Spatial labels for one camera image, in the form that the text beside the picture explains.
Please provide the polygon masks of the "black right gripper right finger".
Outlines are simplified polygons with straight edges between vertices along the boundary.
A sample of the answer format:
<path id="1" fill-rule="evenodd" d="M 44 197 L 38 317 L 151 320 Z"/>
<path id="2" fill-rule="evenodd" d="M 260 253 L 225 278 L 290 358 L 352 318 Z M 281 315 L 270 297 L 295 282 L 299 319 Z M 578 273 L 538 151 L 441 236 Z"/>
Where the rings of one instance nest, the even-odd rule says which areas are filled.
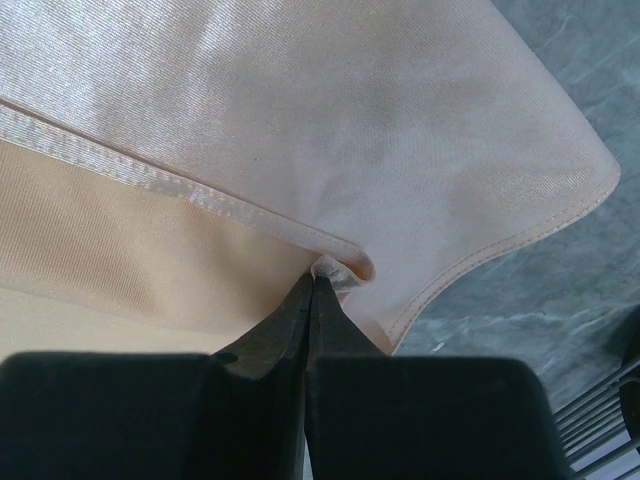
<path id="1" fill-rule="evenodd" d="M 567 479 L 544 388 L 523 362 L 383 354 L 315 280 L 306 436 L 317 479 Z"/>

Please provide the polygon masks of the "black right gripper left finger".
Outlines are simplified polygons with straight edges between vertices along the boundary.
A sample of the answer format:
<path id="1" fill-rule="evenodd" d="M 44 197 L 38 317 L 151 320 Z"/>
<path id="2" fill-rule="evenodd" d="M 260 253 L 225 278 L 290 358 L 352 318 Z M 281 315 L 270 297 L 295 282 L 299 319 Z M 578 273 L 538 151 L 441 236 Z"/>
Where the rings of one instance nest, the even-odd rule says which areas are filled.
<path id="1" fill-rule="evenodd" d="M 5 479 L 298 479 L 313 279 L 211 355 L 22 352 L 1 365 Z"/>

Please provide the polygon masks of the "peach satin napkin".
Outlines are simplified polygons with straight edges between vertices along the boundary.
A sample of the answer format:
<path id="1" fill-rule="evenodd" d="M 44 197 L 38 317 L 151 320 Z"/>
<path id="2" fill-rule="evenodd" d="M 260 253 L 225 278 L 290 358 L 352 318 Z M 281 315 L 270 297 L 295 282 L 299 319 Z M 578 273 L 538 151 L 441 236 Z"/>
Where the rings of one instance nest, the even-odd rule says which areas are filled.
<path id="1" fill-rule="evenodd" d="M 306 272 L 391 353 L 619 177 L 488 1 L 5 1 L 1 353 L 213 352 Z"/>

